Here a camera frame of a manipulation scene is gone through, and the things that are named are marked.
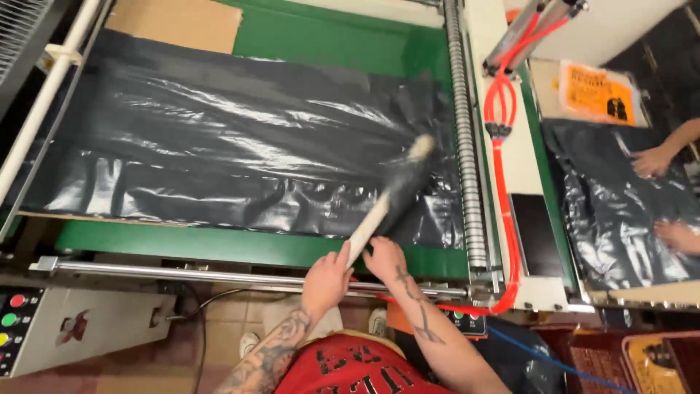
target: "red shirt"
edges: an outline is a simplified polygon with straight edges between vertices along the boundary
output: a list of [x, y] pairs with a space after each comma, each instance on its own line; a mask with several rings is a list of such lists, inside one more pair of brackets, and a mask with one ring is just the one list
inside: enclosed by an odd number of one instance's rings
[[428, 383], [398, 353], [370, 339], [344, 334], [299, 350], [277, 394], [449, 394]]

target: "woman's hand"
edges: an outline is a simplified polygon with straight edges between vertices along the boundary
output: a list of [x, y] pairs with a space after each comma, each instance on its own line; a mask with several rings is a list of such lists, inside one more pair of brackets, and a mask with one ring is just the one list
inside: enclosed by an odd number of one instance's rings
[[304, 279], [302, 307], [313, 318], [321, 319], [347, 293], [350, 276], [355, 271], [353, 268], [345, 271], [349, 255], [350, 242], [346, 241], [340, 253], [328, 253], [309, 269]]
[[682, 222], [656, 222], [654, 233], [660, 240], [679, 252], [700, 255], [700, 235]]
[[374, 252], [370, 254], [363, 250], [362, 258], [367, 269], [382, 282], [394, 280], [400, 273], [407, 272], [406, 257], [399, 245], [385, 237], [374, 237], [370, 240]]
[[675, 155], [676, 153], [672, 149], [661, 145], [660, 147], [634, 153], [635, 160], [632, 163], [632, 167], [642, 178], [661, 177], [666, 174]]

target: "shoe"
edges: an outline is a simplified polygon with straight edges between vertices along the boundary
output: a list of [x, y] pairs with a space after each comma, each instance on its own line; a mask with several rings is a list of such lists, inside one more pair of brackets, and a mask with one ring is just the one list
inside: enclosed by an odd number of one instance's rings
[[370, 315], [370, 334], [384, 338], [386, 330], [386, 309], [377, 308]]
[[255, 332], [247, 332], [243, 334], [238, 350], [241, 358], [246, 357], [246, 355], [250, 353], [259, 343], [260, 337]]

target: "white pipe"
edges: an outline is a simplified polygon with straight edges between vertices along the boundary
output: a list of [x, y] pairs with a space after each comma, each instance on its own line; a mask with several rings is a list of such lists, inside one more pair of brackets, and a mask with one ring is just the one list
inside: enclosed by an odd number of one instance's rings
[[[73, 26], [71, 27], [68, 37], [63, 43], [65, 53], [77, 51], [85, 39], [92, 19], [97, 12], [100, 0], [85, 0], [80, 7], [80, 11], [76, 16]], [[39, 94], [36, 96], [34, 104], [31, 106], [27, 119], [24, 120], [22, 129], [15, 139], [15, 144], [12, 146], [10, 153], [5, 158], [5, 162], [0, 168], [0, 202], [5, 201], [7, 192], [12, 186], [17, 173], [22, 167], [22, 162], [29, 151], [39, 127], [43, 123], [46, 113], [48, 112], [53, 98], [56, 96], [63, 79], [65, 78], [71, 66], [70, 55], [60, 55], [51, 67], [51, 70], [46, 77], [46, 81], [41, 86]]]

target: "green conveyor belt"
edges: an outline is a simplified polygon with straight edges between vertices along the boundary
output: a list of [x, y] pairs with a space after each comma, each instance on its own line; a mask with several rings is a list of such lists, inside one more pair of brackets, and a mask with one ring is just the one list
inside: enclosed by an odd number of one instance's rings
[[[222, 0], [243, 9], [234, 55], [331, 64], [415, 77], [429, 72], [451, 96], [443, 29], [342, 13], [285, 0]], [[149, 254], [184, 259], [311, 266], [341, 240], [259, 231], [67, 221], [57, 249]], [[409, 271], [424, 278], [469, 276], [464, 250], [405, 247]]]

